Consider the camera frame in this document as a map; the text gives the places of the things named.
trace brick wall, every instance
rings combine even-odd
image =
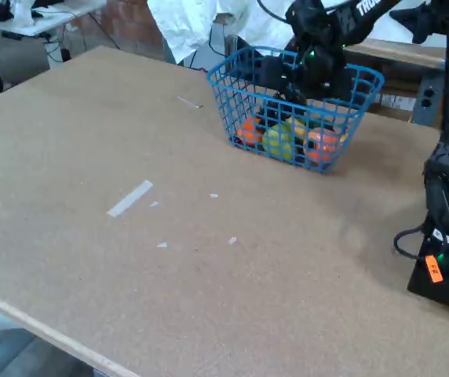
[[[162,34],[148,8],[147,0],[108,0],[108,4],[96,12],[97,20],[113,37],[120,40],[161,46]],[[100,34],[90,18],[83,19],[87,33]]]

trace orange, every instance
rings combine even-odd
[[[315,148],[308,148],[308,142],[313,141]],[[308,139],[303,143],[303,150],[313,163],[329,163],[337,149],[340,148],[338,135],[331,130],[315,128],[308,132]]]
[[[259,122],[260,119],[248,116],[242,123],[242,127],[237,130],[237,136],[245,145],[255,147],[256,143],[261,142],[263,133],[256,129],[256,124]]]

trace tabletop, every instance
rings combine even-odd
[[[84,14],[102,8],[107,0],[66,0],[45,8],[36,8],[43,18],[35,19],[35,24],[28,27],[16,26],[12,20],[0,22],[0,31],[10,31],[19,35],[34,37],[79,18]]]
[[[444,69],[445,65],[446,49],[442,47],[367,38],[359,45],[348,46],[345,49],[354,53],[363,53],[372,57],[381,57],[425,68]]]
[[[0,312],[112,376],[448,375],[392,252],[438,137],[365,115],[308,172],[230,146],[202,72],[88,52],[0,95]]]

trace desk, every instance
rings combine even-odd
[[[0,95],[0,312],[112,376],[448,375],[392,253],[438,137],[366,115],[311,173],[228,145],[201,72],[96,49]]]
[[[446,49],[368,38],[347,51],[425,68],[411,122],[431,126],[443,98]]]
[[[35,24],[32,26],[21,27],[14,24],[12,20],[8,20],[0,22],[0,31],[9,31],[27,37],[35,37],[41,33],[49,32],[52,38],[49,43],[45,44],[45,48],[49,56],[49,66],[54,68],[62,60],[59,37],[55,29],[59,26],[65,27],[68,22],[100,9],[106,3],[107,0],[67,0],[63,3],[50,5],[48,8],[37,8],[36,11],[41,12],[43,18],[35,19]]]

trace cable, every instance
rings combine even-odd
[[[52,51],[46,51],[46,56],[49,57],[50,59],[52,59],[53,61],[55,61],[56,63],[63,63],[63,60],[56,60],[54,57],[52,57],[50,54],[51,53],[55,53],[58,49],[62,49],[64,48],[64,36],[65,36],[65,32],[66,32],[66,27],[63,26],[62,27],[62,36],[60,37],[60,39],[57,39],[57,47],[55,49],[53,49]],[[47,41],[44,43],[45,45],[52,45],[55,42],[51,42],[49,39],[47,39]]]
[[[422,228],[423,228],[423,224],[417,226],[416,228],[403,230],[402,232],[397,233],[396,236],[394,237],[394,248],[396,249],[396,251],[399,254],[401,254],[403,257],[406,257],[409,259],[415,259],[415,260],[424,259],[424,258],[418,257],[417,255],[412,254],[408,251],[405,251],[403,248],[401,248],[399,246],[399,240],[401,238],[403,238],[405,236],[409,236],[410,234],[415,234],[415,233],[421,232]]]
[[[52,14],[52,13],[68,13],[68,14],[72,14],[73,16],[75,16],[75,19],[76,19],[76,20],[79,19],[79,16],[77,16],[77,15],[74,14],[73,12],[69,12],[69,11],[67,11],[67,10],[56,10],[56,11],[48,12],[48,11],[46,11],[46,10],[40,10],[40,9],[38,9],[36,12],[38,12],[38,13],[48,13],[48,14]],[[83,42],[83,50],[84,50],[83,52],[85,52],[85,51],[87,51],[88,49],[87,49],[86,40],[85,40],[85,35],[83,34],[83,28],[82,28],[82,25],[81,25],[81,24],[80,24],[80,26],[79,26],[79,29],[80,29],[80,33],[82,34],[82,42]]]
[[[266,13],[268,13],[271,17],[275,18],[276,20],[280,21],[280,22],[284,22],[285,24],[289,24],[287,22],[286,19],[277,16],[276,14],[274,14],[274,12],[272,12],[270,9],[268,9],[265,4],[263,4],[263,2],[261,0],[256,0],[257,4],[261,7],[261,9],[263,9]]]
[[[225,35],[225,26],[223,25],[223,35]],[[210,42],[212,41],[212,27],[210,28],[210,35],[209,35],[209,47],[210,49],[216,53],[217,55],[221,55],[222,57],[224,57],[225,55],[223,53],[219,53],[218,51],[216,51],[211,45]]]
[[[90,18],[93,20],[93,22],[95,22],[97,24],[97,26],[102,30],[102,32],[108,37],[108,39],[116,46],[117,49],[119,49],[120,51],[122,51],[122,49],[120,49],[120,46],[118,46],[118,44],[115,42],[115,40],[113,39],[113,37],[111,37],[108,32],[106,30],[104,30],[104,28],[102,27],[102,25],[99,23],[99,21],[96,20],[96,17],[92,16],[92,13],[88,13]]]
[[[434,225],[437,227],[437,229],[439,229],[439,232],[441,233],[441,236],[443,237],[440,251],[433,255],[434,257],[437,257],[438,255],[441,255],[441,254],[443,254],[446,251],[446,248],[448,246],[448,242],[447,242],[446,233],[442,229],[442,227],[436,221],[434,221]],[[403,230],[402,232],[397,233],[394,236],[394,248],[396,249],[396,251],[399,254],[401,254],[403,257],[406,257],[406,258],[409,258],[409,259],[414,259],[416,261],[423,261],[423,260],[425,260],[425,257],[421,257],[419,255],[412,254],[409,251],[405,251],[402,247],[399,246],[399,240],[401,238],[403,238],[405,236],[409,236],[411,234],[419,233],[419,232],[421,232],[422,228],[423,228],[423,224],[417,226],[416,228]]]
[[[352,4],[353,2],[357,2],[358,0],[346,0],[344,2],[340,2],[337,5],[328,6],[327,8],[324,8],[326,12],[330,12],[332,10],[340,9],[342,6]]]
[[[266,13],[268,13],[271,17],[275,18],[276,20],[280,21],[280,22],[284,22],[285,24],[289,24],[289,22],[287,22],[287,20],[285,18],[282,18],[281,16],[277,16],[276,14],[274,14],[274,12],[272,12],[270,9],[268,9],[265,4],[263,4],[262,0],[256,0],[257,4],[261,7],[261,9],[263,9]],[[331,12],[333,10],[337,10],[340,9],[342,6],[351,4],[353,2],[357,2],[358,0],[346,0],[344,2],[341,2],[337,5],[332,5],[332,6],[328,6],[327,8],[324,8],[324,10],[326,12]]]
[[[196,56],[196,53],[197,53],[198,51],[195,51],[194,53],[193,53],[193,58],[192,58],[192,61],[190,62],[190,66],[188,67],[188,68],[191,68],[192,66],[193,66],[193,61],[195,60],[195,56]]]

